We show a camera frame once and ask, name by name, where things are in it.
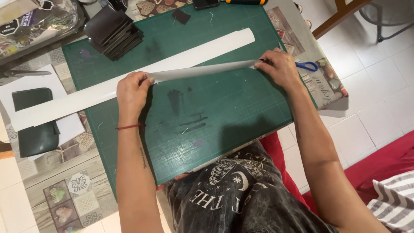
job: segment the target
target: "black leather wallet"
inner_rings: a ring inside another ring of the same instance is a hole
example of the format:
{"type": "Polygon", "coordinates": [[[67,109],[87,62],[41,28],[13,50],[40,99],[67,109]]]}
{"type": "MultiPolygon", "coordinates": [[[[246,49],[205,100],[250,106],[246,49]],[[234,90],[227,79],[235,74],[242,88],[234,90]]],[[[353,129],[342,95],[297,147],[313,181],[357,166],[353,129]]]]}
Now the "black leather wallet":
{"type": "MultiPolygon", "coordinates": [[[[12,98],[15,111],[53,100],[52,91],[46,87],[13,92],[12,98]]],[[[55,150],[59,145],[56,121],[22,129],[17,132],[17,137],[21,158],[55,150]]]]}

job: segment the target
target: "printed graphic t-shirt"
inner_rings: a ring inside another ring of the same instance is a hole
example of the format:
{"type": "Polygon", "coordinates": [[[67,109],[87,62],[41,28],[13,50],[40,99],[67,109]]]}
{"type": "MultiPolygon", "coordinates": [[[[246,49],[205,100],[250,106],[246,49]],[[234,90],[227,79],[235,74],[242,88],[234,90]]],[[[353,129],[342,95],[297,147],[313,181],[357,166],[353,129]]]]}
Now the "printed graphic t-shirt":
{"type": "Polygon", "coordinates": [[[282,183],[259,142],[167,187],[177,233],[335,232],[282,183]]]}

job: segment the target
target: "blue scissors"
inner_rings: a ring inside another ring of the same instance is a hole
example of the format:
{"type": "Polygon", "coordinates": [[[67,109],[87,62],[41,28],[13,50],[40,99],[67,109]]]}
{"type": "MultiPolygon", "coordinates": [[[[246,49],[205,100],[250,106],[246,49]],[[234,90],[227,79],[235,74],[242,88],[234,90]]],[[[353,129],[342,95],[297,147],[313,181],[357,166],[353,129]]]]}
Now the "blue scissors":
{"type": "MultiPolygon", "coordinates": [[[[282,47],[282,45],[280,44],[280,42],[279,42],[279,48],[280,48],[281,50],[283,50],[283,47],[282,47]]],[[[319,70],[318,65],[317,65],[316,63],[312,62],[312,61],[307,61],[307,62],[295,62],[295,64],[296,64],[296,67],[299,67],[299,68],[302,68],[302,69],[305,69],[305,70],[309,70],[309,71],[312,71],[312,72],[315,72],[315,71],[319,70]]]]}

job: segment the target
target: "black phone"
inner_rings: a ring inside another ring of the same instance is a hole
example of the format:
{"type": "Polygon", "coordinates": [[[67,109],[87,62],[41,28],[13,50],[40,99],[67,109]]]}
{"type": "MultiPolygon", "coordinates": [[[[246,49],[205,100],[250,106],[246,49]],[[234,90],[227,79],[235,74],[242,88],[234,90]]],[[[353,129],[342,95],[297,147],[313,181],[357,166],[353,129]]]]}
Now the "black phone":
{"type": "Polygon", "coordinates": [[[220,5],[219,0],[193,0],[195,10],[202,10],[210,7],[217,7],[220,5]]]}

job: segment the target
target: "star print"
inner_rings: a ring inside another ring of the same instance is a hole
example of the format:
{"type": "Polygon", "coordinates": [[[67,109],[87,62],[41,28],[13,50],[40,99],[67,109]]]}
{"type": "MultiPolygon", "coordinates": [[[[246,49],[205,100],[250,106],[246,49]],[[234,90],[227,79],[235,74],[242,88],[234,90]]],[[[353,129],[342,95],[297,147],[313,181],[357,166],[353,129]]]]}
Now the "star print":
{"type": "Polygon", "coordinates": [[[236,182],[236,183],[238,183],[238,184],[240,184],[240,182],[241,182],[241,180],[240,180],[239,177],[234,177],[233,178],[233,181],[236,182]]]}

